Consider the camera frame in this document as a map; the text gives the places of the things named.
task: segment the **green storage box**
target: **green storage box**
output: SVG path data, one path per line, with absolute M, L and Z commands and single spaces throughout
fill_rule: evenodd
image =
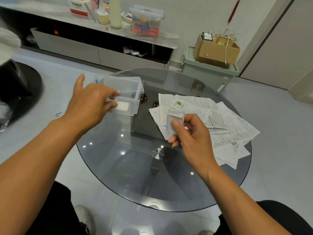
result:
M 228 69 L 214 65 L 199 63 L 195 60 L 194 48 L 188 46 L 184 52 L 182 73 L 189 75 L 205 85 L 212 87 L 218 92 L 222 92 L 234 76 L 238 76 L 237 65 L 230 65 Z M 180 78 L 179 85 L 189 87 L 193 80 L 190 78 Z

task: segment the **round glass table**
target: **round glass table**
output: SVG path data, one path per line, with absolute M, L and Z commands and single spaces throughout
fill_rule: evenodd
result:
M 78 150 L 92 173 L 116 194 L 154 209 L 188 212 L 215 205 L 182 148 L 172 149 L 164 140 L 149 109 L 158 105 L 159 93 L 223 101 L 238 114 L 233 105 L 209 86 L 176 71 L 137 68 L 112 75 L 141 77 L 145 95 L 135 116 L 107 113 L 99 125 L 78 141 Z M 245 147 L 251 153 L 251 143 Z M 221 168 L 241 185 L 250 162 L 251 155 L 239 159 L 236 170 L 227 164 Z

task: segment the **shoe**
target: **shoe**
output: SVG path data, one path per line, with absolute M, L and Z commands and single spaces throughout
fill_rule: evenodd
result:
M 210 230 L 204 230 L 198 233 L 198 235 L 213 235 L 214 232 L 210 231 Z
M 88 235 L 96 235 L 96 225 L 90 210 L 82 205 L 77 205 L 74 209 L 80 221 L 80 225 L 83 227 L 86 233 Z

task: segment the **fingernail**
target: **fingernail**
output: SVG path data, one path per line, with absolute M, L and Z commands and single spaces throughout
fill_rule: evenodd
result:
M 178 120 L 173 120 L 172 121 L 172 126 L 175 128 L 175 127 L 177 127 L 179 125 L 179 122 L 178 122 Z

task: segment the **white bottle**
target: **white bottle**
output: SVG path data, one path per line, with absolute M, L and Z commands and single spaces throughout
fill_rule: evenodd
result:
M 119 0 L 110 0 L 110 24 L 113 28 L 122 28 Z

